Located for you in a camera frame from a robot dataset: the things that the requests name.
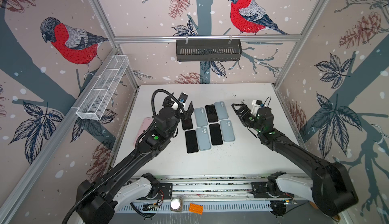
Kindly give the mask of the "blue phone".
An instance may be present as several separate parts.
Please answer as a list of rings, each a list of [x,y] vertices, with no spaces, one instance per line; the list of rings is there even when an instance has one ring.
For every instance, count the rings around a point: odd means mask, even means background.
[[[211,144],[213,146],[223,145],[222,133],[219,123],[209,125]]]

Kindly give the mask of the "pale blue case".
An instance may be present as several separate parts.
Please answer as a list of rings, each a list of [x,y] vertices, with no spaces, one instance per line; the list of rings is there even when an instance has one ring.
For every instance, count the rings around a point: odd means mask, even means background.
[[[198,148],[200,151],[207,151],[211,149],[211,142],[207,127],[197,128],[196,137],[198,142]]]
[[[205,127],[208,125],[206,111],[203,107],[194,110],[197,127]]]

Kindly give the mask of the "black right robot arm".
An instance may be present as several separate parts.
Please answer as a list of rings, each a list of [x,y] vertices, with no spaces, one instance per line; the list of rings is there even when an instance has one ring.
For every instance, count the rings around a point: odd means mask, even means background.
[[[315,156],[277,130],[271,108],[260,107],[256,114],[244,103],[233,103],[232,108],[241,123],[261,144],[286,157],[310,178],[306,182],[299,182],[283,172],[273,174],[279,191],[313,202],[330,217],[358,203],[359,198],[346,167]]]

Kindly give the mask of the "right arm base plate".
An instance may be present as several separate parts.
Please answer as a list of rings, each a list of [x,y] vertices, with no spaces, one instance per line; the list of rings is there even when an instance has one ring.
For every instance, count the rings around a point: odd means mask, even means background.
[[[254,198],[278,198],[283,195],[278,186],[270,182],[252,182],[252,191]]]

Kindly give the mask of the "black phone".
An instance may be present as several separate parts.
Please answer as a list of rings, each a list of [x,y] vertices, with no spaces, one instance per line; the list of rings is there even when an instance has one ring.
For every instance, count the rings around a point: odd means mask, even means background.
[[[188,117],[185,120],[181,121],[182,129],[183,130],[192,130],[193,129],[193,123],[191,117]]]

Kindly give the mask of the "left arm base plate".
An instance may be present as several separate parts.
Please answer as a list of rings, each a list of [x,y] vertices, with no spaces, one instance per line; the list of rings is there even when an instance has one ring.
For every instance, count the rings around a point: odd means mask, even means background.
[[[152,186],[151,191],[145,197],[149,200],[171,200],[173,193],[172,183],[159,183]]]

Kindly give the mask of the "large phone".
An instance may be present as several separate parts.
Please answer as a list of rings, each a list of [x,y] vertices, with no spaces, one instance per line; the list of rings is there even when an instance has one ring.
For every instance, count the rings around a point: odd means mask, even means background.
[[[231,120],[220,121],[220,128],[224,142],[235,141],[234,129]]]

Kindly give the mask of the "black phone table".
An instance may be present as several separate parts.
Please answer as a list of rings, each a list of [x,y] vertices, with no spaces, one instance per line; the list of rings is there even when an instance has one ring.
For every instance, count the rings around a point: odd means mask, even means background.
[[[197,153],[199,151],[195,130],[188,130],[185,132],[185,141],[188,154]]]

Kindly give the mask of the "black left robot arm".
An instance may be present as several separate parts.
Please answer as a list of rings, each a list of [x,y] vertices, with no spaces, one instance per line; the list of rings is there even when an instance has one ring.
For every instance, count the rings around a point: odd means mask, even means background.
[[[153,121],[137,138],[134,150],[103,176],[93,182],[85,180],[78,186],[75,205],[64,217],[64,224],[74,212],[86,224],[107,224],[123,206],[158,192],[159,181],[150,173],[133,183],[128,182],[177,136],[179,122],[192,115],[192,104],[184,108],[187,98],[186,93],[176,98],[164,89],[152,94]]]

